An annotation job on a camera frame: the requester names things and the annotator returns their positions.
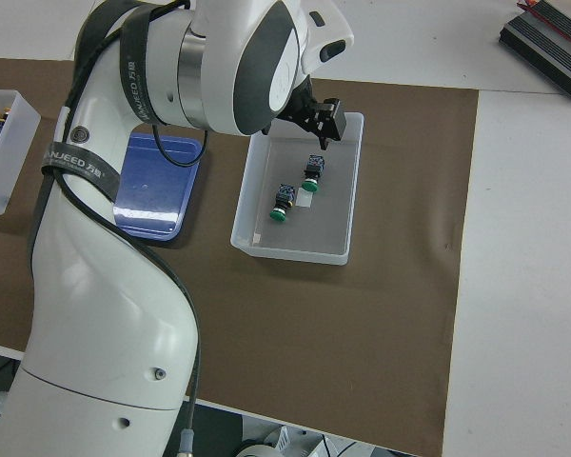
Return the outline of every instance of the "brown table surface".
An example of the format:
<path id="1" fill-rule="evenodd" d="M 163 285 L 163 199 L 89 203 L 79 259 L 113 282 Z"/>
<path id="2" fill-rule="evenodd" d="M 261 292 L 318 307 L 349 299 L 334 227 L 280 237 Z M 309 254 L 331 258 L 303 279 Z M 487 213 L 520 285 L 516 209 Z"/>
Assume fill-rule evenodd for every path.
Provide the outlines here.
<path id="1" fill-rule="evenodd" d="M 19 90 L 42 115 L 0 216 L 0 346 L 8 348 L 24 350 L 30 332 L 27 235 L 71 68 L 0 59 L 0 89 Z M 199 309 L 200 397 L 439 456 L 478 93 L 325 80 L 315 91 L 365 116 L 349 262 L 259 259 L 233 248 L 248 139 L 211 135 L 184 232 L 158 248 Z"/>

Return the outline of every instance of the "blue lid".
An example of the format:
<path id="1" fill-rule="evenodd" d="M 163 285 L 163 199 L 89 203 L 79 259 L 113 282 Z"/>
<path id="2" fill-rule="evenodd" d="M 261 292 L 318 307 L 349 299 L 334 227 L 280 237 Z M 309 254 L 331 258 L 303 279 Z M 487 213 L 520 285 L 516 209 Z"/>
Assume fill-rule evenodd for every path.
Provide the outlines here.
<path id="1" fill-rule="evenodd" d="M 178 162 L 190 162 L 201 151 L 191 138 L 161 136 L 163 147 Z M 132 236 L 157 241 L 173 239 L 184 220 L 199 164 L 189 168 L 169 163 L 154 137 L 132 133 L 114 204 L 116 225 Z"/>

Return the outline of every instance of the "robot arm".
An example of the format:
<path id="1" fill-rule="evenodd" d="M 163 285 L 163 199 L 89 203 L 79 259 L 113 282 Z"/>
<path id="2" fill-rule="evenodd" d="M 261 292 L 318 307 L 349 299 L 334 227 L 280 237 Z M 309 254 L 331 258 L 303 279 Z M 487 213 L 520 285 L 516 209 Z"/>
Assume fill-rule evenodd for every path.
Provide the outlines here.
<path id="1" fill-rule="evenodd" d="M 110 189 L 133 128 L 249 135 L 283 114 L 325 146 L 345 127 L 340 104 L 318 104 L 307 79 L 352 43 L 330 1 L 175 8 L 186 3 L 108 0 L 81 32 L 31 237 L 32 330 L 0 423 L 0 457 L 165 448 L 198 328 L 184 286 L 114 225 Z"/>

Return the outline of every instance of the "silver band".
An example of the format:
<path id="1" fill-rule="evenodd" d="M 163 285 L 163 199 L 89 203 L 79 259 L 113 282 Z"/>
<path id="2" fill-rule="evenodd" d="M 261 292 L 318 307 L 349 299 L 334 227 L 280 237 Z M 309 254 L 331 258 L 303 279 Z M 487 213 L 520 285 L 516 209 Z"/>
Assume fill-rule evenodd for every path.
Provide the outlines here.
<path id="1" fill-rule="evenodd" d="M 195 35 L 188 27 L 178 59 L 178 89 L 182 110 L 189 123 L 197 129 L 211 130 L 201 94 L 201 63 L 205 50 L 206 39 Z"/>

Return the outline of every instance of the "green button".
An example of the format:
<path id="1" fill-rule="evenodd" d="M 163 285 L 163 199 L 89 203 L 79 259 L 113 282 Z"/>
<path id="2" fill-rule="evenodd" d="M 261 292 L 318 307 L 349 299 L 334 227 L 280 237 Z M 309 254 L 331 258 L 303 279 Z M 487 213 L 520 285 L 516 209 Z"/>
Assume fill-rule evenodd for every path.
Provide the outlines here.
<path id="1" fill-rule="evenodd" d="M 273 210 L 270 212 L 271 219 L 274 219 L 278 222 L 283 222 L 286 219 L 286 215 L 283 214 L 281 211 Z"/>
<path id="2" fill-rule="evenodd" d="M 317 189 L 319 189 L 320 187 L 313 183 L 312 181 L 304 181 L 303 182 L 303 189 L 306 190 L 307 192 L 317 192 Z"/>

